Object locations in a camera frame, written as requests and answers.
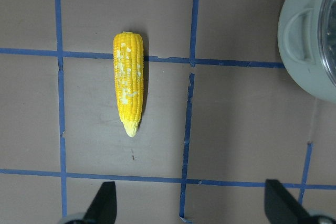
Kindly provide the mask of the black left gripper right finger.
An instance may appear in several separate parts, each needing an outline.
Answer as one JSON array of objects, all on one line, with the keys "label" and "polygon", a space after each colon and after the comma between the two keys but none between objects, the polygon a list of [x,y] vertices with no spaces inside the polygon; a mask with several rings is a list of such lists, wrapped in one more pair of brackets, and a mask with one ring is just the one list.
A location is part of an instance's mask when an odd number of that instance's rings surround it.
[{"label": "black left gripper right finger", "polygon": [[265,181],[264,211],[272,224],[315,223],[315,218],[276,179]]}]

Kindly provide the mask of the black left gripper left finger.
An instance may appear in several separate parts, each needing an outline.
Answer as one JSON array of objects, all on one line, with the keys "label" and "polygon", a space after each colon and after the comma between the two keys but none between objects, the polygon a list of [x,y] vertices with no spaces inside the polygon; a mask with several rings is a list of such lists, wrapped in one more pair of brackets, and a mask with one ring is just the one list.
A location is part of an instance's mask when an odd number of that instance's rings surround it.
[{"label": "black left gripper left finger", "polygon": [[115,182],[103,182],[86,211],[84,223],[114,224],[117,218],[117,194]]}]

